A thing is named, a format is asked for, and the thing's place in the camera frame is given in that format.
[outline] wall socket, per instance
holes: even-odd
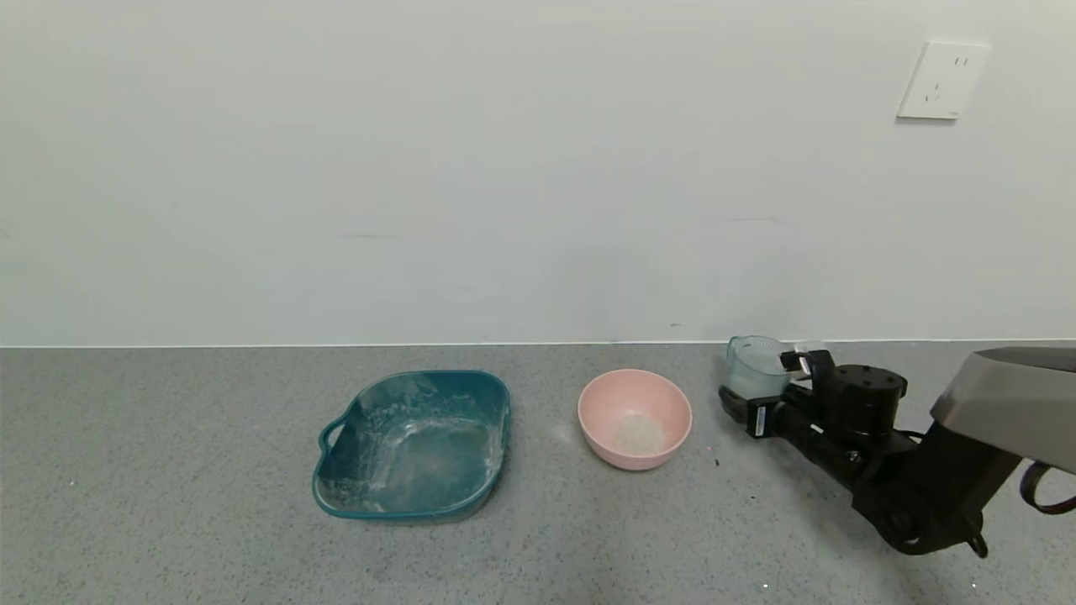
[[[964,113],[990,46],[928,42],[897,110],[898,117],[957,119]]]

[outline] bowl rim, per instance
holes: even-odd
[[[611,446],[608,446],[608,445],[601,442],[600,439],[598,439],[598,438],[594,437],[593,435],[591,435],[591,432],[586,430],[586,423],[583,422],[583,398],[586,396],[586,392],[590,391],[591,386],[593,386],[594,383],[597,382],[598,380],[600,380],[603,378],[606,378],[606,377],[609,377],[609,376],[612,376],[612,375],[624,374],[624,372],[628,372],[628,374],[647,374],[647,375],[653,376],[653,377],[655,377],[655,378],[657,378],[660,380],[665,381],[669,385],[671,385],[672,389],[676,390],[677,394],[680,395],[680,400],[683,402],[683,405],[686,406],[686,408],[688,408],[688,427],[684,430],[683,435],[681,435],[680,438],[677,440],[677,442],[672,444],[671,447],[669,447],[667,449],[664,449],[664,450],[662,450],[660,452],[652,453],[652,454],[642,454],[642,455],[639,455],[639,454],[629,454],[629,453],[625,453],[625,452],[621,451],[618,448],[614,448],[614,447],[611,447]],[[691,435],[691,427],[694,426],[694,424],[695,424],[695,412],[694,412],[694,410],[691,409],[691,399],[688,398],[688,395],[684,395],[683,391],[679,386],[677,386],[676,382],[672,382],[668,378],[665,378],[664,376],[662,376],[662,375],[660,375],[657,372],[650,371],[650,370],[647,370],[647,369],[640,369],[640,368],[619,368],[619,369],[609,370],[607,372],[604,372],[604,374],[600,374],[598,376],[595,376],[593,379],[591,379],[590,382],[586,383],[586,386],[583,386],[582,392],[579,393],[579,403],[576,405],[576,414],[579,418],[579,426],[583,430],[583,434],[586,436],[586,438],[589,440],[591,440],[591,441],[593,441],[593,442],[601,446],[603,448],[609,450],[610,452],[615,453],[619,456],[624,456],[624,458],[629,459],[629,460],[653,460],[655,458],[661,458],[661,456],[664,456],[664,455],[667,455],[667,454],[670,454],[670,453],[675,452],[688,439],[688,435]]]

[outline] teal plastic basin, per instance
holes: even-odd
[[[500,475],[510,417],[508,389],[484,371],[385,378],[322,431],[314,501],[348,519],[463,519]]]

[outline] clear plastic cup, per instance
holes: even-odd
[[[725,349],[725,386],[745,399],[780,395],[792,379],[781,366],[781,353],[792,350],[765,336],[734,337]]]

